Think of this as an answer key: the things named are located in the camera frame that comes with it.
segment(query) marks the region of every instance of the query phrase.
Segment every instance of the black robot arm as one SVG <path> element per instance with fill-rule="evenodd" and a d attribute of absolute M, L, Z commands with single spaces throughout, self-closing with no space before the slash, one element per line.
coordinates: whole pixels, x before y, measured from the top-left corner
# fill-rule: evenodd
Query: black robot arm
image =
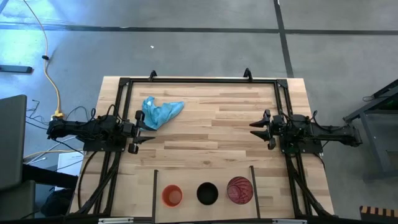
<path fill-rule="evenodd" d="M 47 130 L 48 139 L 62 138 L 74 135 L 77 139 L 85 143 L 84 151 L 124 151 L 127 139 L 133 138 L 129 144 L 128 152 L 137 154 L 138 144 L 154 139 L 155 137 L 140 136 L 140 129 L 156 131 L 144 124 L 145 114 L 137 111 L 135 124 L 128 119 L 122 120 L 117 116 L 104 115 L 98 116 L 87 122 L 65 121 L 55 118 L 49 123 Z"/>
<path fill-rule="evenodd" d="M 250 126 L 257 128 L 266 126 L 267 129 L 265 131 L 251 131 L 251 133 L 264 141 L 268 141 L 268 149 L 273 149 L 276 146 L 274 136 L 283 136 L 285 144 L 297 144 L 299 147 L 309 149 L 308 152 L 314 152 L 312 149 L 316 145 L 320 145 L 320 141 L 338 141 L 353 147 L 362 144 L 359 131 L 352 124 L 346 124 L 342 127 L 322 126 L 317 123 L 316 114 L 317 111 L 314 112 L 312 118 L 309 118 L 300 114 L 287 116 L 282 113 L 273 116 L 273 119 L 270 120 L 271 113 L 269 110 L 265 110 L 263 119 L 251 123 Z"/>

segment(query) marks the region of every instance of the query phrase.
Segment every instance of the orange cup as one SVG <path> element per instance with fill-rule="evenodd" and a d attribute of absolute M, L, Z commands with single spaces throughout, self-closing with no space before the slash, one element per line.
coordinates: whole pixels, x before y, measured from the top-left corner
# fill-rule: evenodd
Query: orange cup
<path fill-rule="evenodd" d="M 182 190 L 177 185 L 169 185 L 162 192 L 163 203 L 170 207 L 176 207 L 182 201 Z"/>

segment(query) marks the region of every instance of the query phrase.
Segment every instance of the crumpled cloth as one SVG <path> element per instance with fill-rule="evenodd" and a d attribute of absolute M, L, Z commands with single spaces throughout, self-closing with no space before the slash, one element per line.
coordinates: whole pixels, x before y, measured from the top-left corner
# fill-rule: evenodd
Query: crumpled cloth
<path fill-rule="evenodd" d="M 184 102 L 164 103 L 162 106 L 156 106 L 153 96 L 148 97 L 142 102 L 142 111 L 145 114 L 144 123 L 153 129 L 160 128 L 164 123 L 178 115 Z"/>

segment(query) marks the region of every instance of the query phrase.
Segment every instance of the black cup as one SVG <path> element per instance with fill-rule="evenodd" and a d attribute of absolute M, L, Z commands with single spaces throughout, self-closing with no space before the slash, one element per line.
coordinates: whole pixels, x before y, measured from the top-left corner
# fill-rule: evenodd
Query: black cup
<path fill-rule="evenodd" d="M 197 197 L 200 203 L 204 205 L 211 205 L 217 201 L 217 187 L 209 182 L 203 183 L 198 187 Z"/>

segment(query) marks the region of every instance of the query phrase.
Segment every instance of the concrete floor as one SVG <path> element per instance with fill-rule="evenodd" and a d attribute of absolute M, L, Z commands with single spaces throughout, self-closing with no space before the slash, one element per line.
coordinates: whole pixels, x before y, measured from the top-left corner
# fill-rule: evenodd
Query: concrete floor
<path fill-rule="evenodd" d="M 29 1 L 44 24 L 115 27 L 212 27 L 277 29 L 271 0 L 37 0 Z M 362 0 L 280 0 L 286 29 L 398 30 L 398 2 Z M 10 0 L 0 25 L 36 23 L 22 1 Z M 279 34 L 188 32 L 48 31 L 49 74 L 58 84 L 62 109 L 95 107 L 105 75 L 240 77 L 246 67 L 255 77 L 287 77 Z M 287 35 L 294 77 L 304 78 L 312 110 L 322 124 L 364 105 L 363 96 L 394 81 L 398 70 L 396 35 Z M 42 70 L 41 31 L 0 29 L 0 64 L 28 65 L 30 75 L 0 73 L 0 98 L 25 94 L 40 100 L 37 114 L 50 118 L 54 90 Z M 71 119 L 85 119 L 77 111 Z M 329 143 L 326 175 L 335 213 L 359 218 L 359 206 L 398 208 L 398 180 L 365 184 L 376 171 L 369 143 L 357 148 Z M 69 142 L 81 147 L 77 140 Z M 27 124 L 25 154 L 48 149 L 45 131 Z M 36 163 L 50 167 L 58 156 Z"/>

